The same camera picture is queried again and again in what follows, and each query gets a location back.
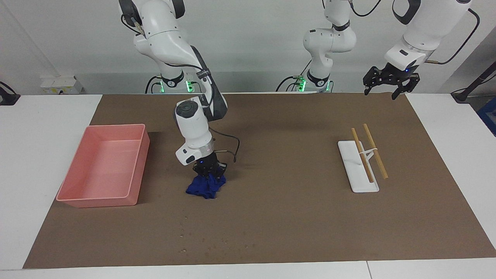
white wall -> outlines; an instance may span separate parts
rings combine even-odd
[[[496,61],[496,28],[482,41],[482,43],[463,62],[455,73],[446,81],[439,93],[450,93],[466,88],[477,79],[494,61]],[[496,78],[480,85],[471,96],[495,95]]]
[[[132,45],[133,34],[120,23],[117,0],[2,0],[36,45],[63,75],[74,74],[88,93],[141,93],[155,64]],[[359,12],[369,0],[355,0]],[[303,48],[309,29],[329,28],[318,0],[185,0],[180,19],[189,41],[198,47],[221,91],[273,91],[280,80],[298,74],[310,56]],[[385,64],[384,53],[404,32],[384,0],[366,18],[351,17],[358,42],[350,53],[335,54],[331,79],[335,92],[363,91],[362,77]],[[424,65],[415,92],[437,92],[496,25],[492,0],[474,0],[483,19],[460,55],[445,66]],[[41,94],[39,76],[47,74],[0,19],[0,79],[23,94]],[[467,14],[446,37],[432,59],[444,60],[475,24]],[[380,87],[377,91],[391,90]]]

black round joint cap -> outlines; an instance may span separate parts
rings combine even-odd
[[[198,110],[198,104],[194,101],[184,101],[176,107],[176,114],[182,118],[191,118]]]

white electrical box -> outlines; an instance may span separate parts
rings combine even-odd
[[[83,86],[74,76],[42,78],[41,88],[46,94],[81,94]]]

white table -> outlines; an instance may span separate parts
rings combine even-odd
[[[15,106],[0,107],[0,279],[496,278],[496,258],[20,270],[100,98],[22,96]],[[408,99],[496,246],[496,138],[469,105],[449,95]]]

white rectangular base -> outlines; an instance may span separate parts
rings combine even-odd
[[[374,179],[374,182],[370,183],[355,142],[352,140],[339,141],[338,147],[339,152],[341,152],[346,174],[348,174],[348,179],[350,180],[351,190],[355,193],[378,192],[379,185],[372,172],[372,168],[367,161],[367,168],[371,171]]]

